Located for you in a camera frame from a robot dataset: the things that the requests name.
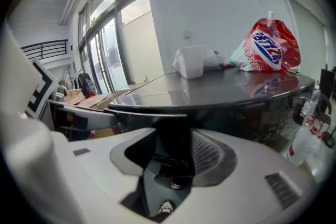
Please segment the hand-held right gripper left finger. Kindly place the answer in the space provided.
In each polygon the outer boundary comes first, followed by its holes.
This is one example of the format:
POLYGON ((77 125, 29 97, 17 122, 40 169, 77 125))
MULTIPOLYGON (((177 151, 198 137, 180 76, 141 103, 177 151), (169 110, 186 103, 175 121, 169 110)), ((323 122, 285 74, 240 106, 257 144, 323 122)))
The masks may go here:
POLYGON ((58 168, 76 201, 80 223, 151 223, 121 204, 133 193, 144 169, 124 152, 153 135, 153 128, 93 140, 69 142, 52 132, 58 168))

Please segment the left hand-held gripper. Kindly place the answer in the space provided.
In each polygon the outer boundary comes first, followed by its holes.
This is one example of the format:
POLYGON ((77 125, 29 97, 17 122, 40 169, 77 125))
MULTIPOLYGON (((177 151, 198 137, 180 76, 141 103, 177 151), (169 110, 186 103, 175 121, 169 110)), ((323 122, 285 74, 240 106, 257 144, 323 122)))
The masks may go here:
POLYGON ((1 28, 1 111, 40 119, 58 79, 37 58, 29 60, 8 23, 1 28))

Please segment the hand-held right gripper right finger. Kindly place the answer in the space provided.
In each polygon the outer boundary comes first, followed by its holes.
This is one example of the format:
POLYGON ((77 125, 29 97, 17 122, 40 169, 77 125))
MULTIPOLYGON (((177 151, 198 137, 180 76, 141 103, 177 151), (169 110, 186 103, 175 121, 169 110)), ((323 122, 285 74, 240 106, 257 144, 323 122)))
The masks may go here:
POLYGON ((311 201, 311 177, 265 145, 192 129, 191 154, 191 191, 165 223, 290 223, 311 201))

